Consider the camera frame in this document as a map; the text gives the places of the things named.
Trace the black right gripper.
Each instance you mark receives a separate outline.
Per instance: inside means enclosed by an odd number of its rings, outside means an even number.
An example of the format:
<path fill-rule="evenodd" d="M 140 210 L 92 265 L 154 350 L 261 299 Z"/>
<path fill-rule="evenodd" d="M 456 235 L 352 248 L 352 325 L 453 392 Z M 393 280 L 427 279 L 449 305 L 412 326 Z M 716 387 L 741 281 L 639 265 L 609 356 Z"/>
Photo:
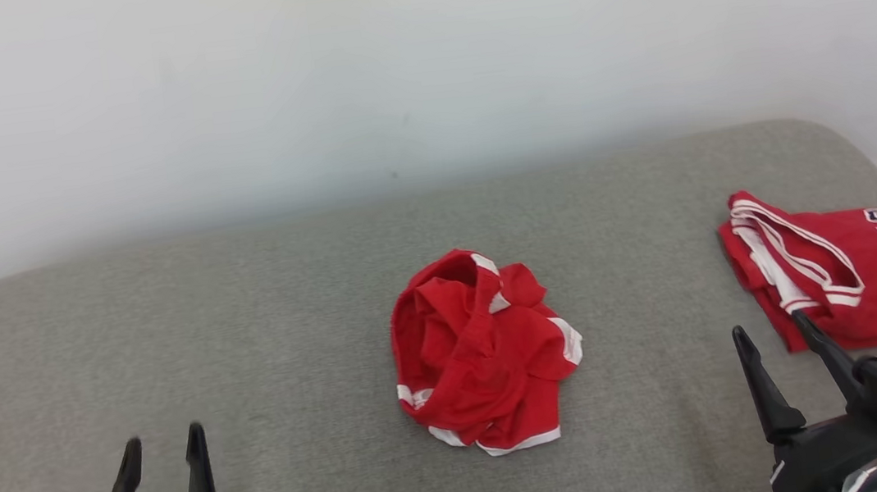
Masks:
<path fill-rule="evenodd" d="M 774 446 L 772 492 L 841 492 L 848 475 L 877 459 L 877 422 L 866 415 L 853 416 L 863 408 L 865 395 L 851 354 L 804 310 L 793 312 L 791 319 L 834 379 L 845 398 L 847 415 L 805 426 L 804 414 L 788 404 L 746 330 L 732 329 L 763 435 Z"/>

